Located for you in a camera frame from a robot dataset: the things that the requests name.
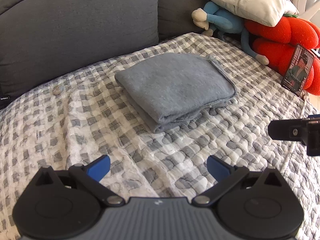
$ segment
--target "blue stuffed toy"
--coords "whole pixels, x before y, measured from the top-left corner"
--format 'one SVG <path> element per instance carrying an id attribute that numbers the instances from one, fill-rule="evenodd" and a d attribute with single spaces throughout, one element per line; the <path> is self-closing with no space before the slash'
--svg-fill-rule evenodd
<path id="1" fill-rule="evenodd" d="M 211 37 L 218 29 L 218 38 L 222 41 L 224 33 L 241 33 L 241 46 L 243 51 L 255 58 L 263 65 L 268 65 L 267 57 L 254 52 L 249 46 L 249 32 L 244 27 L 244 19 L 219 7 L 214 2 L 207 2 L 203 9 L 199 8 L 191 14 L 193 22 L 205 29 L 203 35 Z"/>

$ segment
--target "red plush toy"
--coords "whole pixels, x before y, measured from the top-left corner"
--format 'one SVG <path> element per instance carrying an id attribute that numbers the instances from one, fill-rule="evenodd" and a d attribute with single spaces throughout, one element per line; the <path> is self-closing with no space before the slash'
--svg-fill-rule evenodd
<path id="1" fill-rule="evenodd" d="M 294 17 L 282 17 L 275 27 L 245 20 L 247 30 L 258 38 L 252 49 L 269 59 L 269 67 L 284 76 L 299 43 L 306 49 L 320 48 L 320 29 L 313 23 Z M 320 60 L 315 57 L 304 89 L 313 95 L 320 95 Z"/>

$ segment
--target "folded gray blanket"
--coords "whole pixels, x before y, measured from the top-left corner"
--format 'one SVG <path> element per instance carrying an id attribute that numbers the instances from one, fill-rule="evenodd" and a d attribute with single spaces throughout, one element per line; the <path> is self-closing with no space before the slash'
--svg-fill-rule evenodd
<path id="1" fill-rule="evenodd" d="M 224 106 L 236 87 L 213 57 L 164 53 L 120 71 L 116 82 L 153 133 L 201 115 L 201 110 Z"/>

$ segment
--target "smartphone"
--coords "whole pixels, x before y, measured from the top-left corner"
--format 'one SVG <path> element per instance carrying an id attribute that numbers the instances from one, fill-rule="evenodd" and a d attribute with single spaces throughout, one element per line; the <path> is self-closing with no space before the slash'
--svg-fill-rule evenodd
<path id="1" fill-rule="evenodd" d="M 297 44 L 281 85 L 299 96 L 306 83 L 314 59 L 315 56 L 312 52 Z"/>

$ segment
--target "checkered quilt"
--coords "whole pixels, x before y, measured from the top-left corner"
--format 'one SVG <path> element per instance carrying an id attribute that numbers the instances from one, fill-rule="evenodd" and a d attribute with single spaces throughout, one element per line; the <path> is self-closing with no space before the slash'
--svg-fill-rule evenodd
<path id="1" fill-rule="evenodd" d="M 153 134 L 117 86 L 116 72 L 157 54 L 209 54 L 223 64 L 239 98 L 189 125 Z M 130 196 L 186 196 L 211 187 L 209 155 L 231 165 L 281 171 L 305 218 L 298 240 L 320 239 L 320 160 L 300 143 L 273 141 L 271 120 L 306 117 L 316 110 L 280 86 L 281 77 L 228 40 L 189 33 L 141 51 L 97 62 L 24 94 L 0 111 L 0 239 L 18 239 L 12 208 L 44 164 L 67 169 L 102 154 L 111 171 L 101 183 Z M 55 86 L 63 92 L 53 95 Z"/>

